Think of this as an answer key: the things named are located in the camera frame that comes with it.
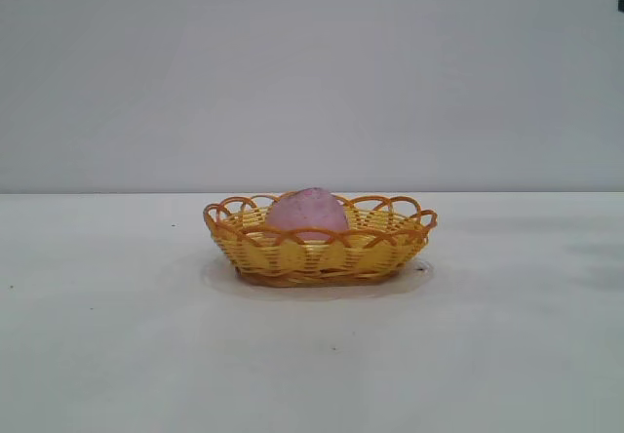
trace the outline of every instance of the table surface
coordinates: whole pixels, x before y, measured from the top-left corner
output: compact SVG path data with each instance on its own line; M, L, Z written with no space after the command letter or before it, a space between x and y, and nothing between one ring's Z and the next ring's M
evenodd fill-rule
M411 194L385 285L239 282L227 194L0 196L0 431L624 431L624 194Z

